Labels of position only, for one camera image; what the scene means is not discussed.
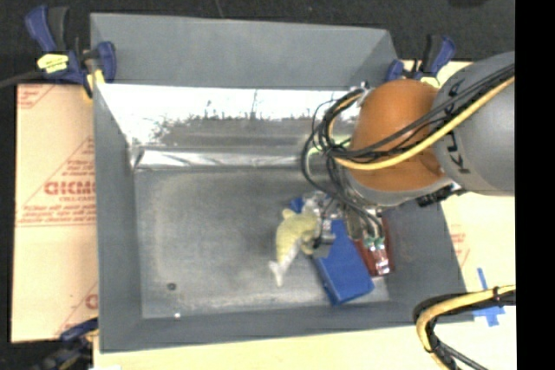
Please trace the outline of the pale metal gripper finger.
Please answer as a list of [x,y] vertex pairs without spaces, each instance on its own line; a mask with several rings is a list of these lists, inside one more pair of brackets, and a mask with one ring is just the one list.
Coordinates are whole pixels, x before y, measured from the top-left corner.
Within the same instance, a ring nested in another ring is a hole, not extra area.
[[312,195],[304,198],[303,214],[321,216],[326,203],[325,195]]
[[336,235],[331,231],[323,231],[312,242],[312,257],[327,258],[336,240]]

